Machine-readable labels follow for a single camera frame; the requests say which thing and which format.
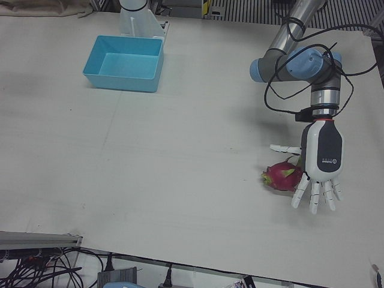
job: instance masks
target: white tabletop surface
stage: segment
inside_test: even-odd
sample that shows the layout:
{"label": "white tabletop surface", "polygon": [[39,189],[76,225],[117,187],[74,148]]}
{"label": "white tabletop surface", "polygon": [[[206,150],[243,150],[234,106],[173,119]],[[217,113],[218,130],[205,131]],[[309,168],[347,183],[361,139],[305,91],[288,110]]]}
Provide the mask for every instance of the white tabletop surface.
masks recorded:
{"label": "white tabletop surface", "polygon": [[[384,269],[384,94],[354,77],[336,125],[345,200],[309,212],[263,186],[303,123],[267,110],[248,68],[276,26],[169,19],[156,93],[95,89],[82,75],[118,14],[0,18],[0,230],[76,233],[107,251],[329,287],[371,287]],[[360,32],[331,32],[354,72],[374,62]],[[279,83],[289,93],[304,83]],[[350,88],[343,81],[341,100]],[[309,92],[271,104],[299,110]]]}

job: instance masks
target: robot finger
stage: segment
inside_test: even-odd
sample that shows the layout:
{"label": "robot finger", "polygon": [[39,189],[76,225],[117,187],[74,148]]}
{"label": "robot finger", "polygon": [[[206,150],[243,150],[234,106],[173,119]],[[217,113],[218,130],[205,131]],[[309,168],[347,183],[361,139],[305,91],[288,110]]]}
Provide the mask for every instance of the robot finger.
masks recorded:
{"label": "robot finger", "polygon": [[335,211],[336,210],[335,200],[333,198],[333,188],[330,181],[326,181],[324,183],[324,197],[325,197],[325,202],[328,204],[329,208],[332,211]]}
{"label": "robot finger", "polygon": [[341,201],[343,199],[343,194],[341,193],[341,185],[337,176],[334,179],[332,179],[331,182],[332,182],[332,186],[334,187],[334,193],[335,193],[336,199]]}
{"label": "robot finger", "polygon": [[319,194],[320,194],[320,183],[312,182],[311,189],[311,201],[310,201],[310,211],[312,214],[317,213],[317,207],[319,205]]}
{"label": "robot finger", "polygon": [[294,208],[297,208],[299,206],[300,200],[302,195],[304,194],[305,189],[307,189],[307,186],[310,182],[309,177],[307,174],[303,173],[301,176],[300,183],[295,191],[295,195],[293,195],[291,205]]}
{"label": "robot finger", "polygon": [[272,150],[282,153],[292,153],[296,155],[301,155],[300,147],[290,147],[290,146],[280,146],[275,144],[270,144],[269,146]]}

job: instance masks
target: dragon fruit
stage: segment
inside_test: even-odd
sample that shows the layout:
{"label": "dragon fruit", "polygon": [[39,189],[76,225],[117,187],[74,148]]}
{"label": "dragon fruit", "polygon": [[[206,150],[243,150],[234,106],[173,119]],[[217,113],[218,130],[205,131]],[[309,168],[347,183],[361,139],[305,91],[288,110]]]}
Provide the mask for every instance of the dragon fruit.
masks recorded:
{"label": "dragon fruit", "polygon": [[300,182],[301,176],[301,168],[289,163],[288,159],[272,167],[267,167],[266,171],[262,173],[265,185],[273,189],[292,192],[295,191],[295,186]]}

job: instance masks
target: blue plastic bin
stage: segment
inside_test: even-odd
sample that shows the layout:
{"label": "blue plastic bin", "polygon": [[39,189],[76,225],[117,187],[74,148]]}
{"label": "blue plastic bin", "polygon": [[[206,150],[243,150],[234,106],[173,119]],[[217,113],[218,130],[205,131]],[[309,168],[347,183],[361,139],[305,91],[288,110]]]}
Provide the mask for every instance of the blue plastic bin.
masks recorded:
{"label": "blue plastic bin", "polygon": [[161,39],[98,36],[83,74],[98,88],[155,92],[163,59]]}

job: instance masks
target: logo on robot hand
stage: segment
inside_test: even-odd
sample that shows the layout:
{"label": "logo on robot hand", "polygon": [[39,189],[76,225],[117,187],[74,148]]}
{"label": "logo on robot hand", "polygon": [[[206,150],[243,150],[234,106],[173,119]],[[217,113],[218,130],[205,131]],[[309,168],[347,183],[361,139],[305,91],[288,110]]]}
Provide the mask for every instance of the logo on robot hand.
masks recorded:
{"label": "logo on robot hand", "polygon": [[330,159],[330,158],[322,158],[322,163],[328,163],[328,164],[336,164],[336,159]]}

